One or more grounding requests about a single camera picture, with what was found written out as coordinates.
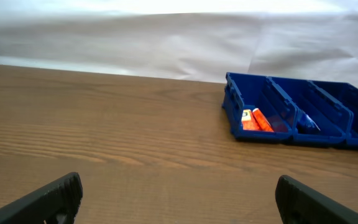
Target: brown tabletop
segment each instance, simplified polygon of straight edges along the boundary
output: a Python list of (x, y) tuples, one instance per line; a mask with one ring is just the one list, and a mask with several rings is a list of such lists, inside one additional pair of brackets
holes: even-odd
[(236, 141), (224, 84), (0, 65), (0, 207), (71, 172), (76, 223), (281, 223), (282, 174), (358, 212), (358, 152)]

